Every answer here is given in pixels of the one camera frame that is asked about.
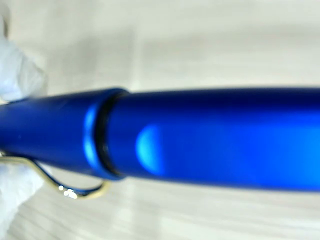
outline blue pen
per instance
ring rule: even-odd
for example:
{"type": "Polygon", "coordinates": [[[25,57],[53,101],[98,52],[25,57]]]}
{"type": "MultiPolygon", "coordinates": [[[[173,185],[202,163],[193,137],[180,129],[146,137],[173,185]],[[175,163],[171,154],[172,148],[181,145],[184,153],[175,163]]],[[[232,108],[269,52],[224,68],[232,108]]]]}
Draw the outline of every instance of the blue pen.
{"type": "Polygon", "coordinates": [[[0,149],[65,170],[244,188],[320,190],[320,89],[129,93],[0,106],[0,149]]]}

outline white surface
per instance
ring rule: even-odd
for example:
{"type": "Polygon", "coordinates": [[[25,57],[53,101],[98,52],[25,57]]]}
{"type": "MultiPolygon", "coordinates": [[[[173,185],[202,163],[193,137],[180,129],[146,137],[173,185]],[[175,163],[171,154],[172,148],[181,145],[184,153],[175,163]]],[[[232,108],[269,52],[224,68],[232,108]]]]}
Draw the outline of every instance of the white surface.
{"type": "MultiPolygon", "coordinates": [[[[320,84],[318,0],[9,3],[11,38],[47,57],[51,94],[320,84]]],[[[7,239],[318,240],[320,195],[128,178],[71,201],[44,188],[7,239]]]]}

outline pen barrel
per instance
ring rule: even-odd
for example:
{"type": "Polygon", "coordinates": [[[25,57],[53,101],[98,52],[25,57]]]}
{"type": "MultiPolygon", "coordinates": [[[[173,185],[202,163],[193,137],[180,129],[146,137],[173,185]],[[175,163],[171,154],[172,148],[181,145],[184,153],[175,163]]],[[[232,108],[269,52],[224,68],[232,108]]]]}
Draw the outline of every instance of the pen barrel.
{"type": "Polygon", "coordinates": [[[320,89],[123,95],[106,145],[121,175],[248,188],[320,189],[320,89]]]}

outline pen clip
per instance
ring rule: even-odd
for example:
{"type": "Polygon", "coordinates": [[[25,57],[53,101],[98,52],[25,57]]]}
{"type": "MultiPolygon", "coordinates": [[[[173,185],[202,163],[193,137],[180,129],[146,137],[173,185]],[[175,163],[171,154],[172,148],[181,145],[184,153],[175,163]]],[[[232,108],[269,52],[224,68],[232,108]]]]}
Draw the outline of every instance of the pen clip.
{"type": "Polygon", "coordinates": [[[110,186],[109,181],[103,180],[102,183],[96,187],[81,189],[68,186],[56,180],[52,177],[45,169],[43,169],[38,163],[32,161],[31,159],[19,156],[0,156],[0,164],[22,164],[27,165],[33,169],[46,184],[48,184],[52,189],[65,197],[71,199],[89,199],[97,198],[103,195],[110,186]]]}

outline gloved hand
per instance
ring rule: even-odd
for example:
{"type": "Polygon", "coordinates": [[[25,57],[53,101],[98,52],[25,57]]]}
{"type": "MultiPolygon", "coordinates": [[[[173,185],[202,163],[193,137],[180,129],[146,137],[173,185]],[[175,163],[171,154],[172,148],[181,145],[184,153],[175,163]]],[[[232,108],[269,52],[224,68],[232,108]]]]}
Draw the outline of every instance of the gloved hand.
{"type": "MultiPolygon", "coordinates": [[[[6,38],[8,13],[0,3],[0,97],[11,102],[43,94],[46,76],[6,38]]],[[[4,238],[19,206],[42,184],[42,179],[27,166],[0,164],[0,240],[4,238]]]]}

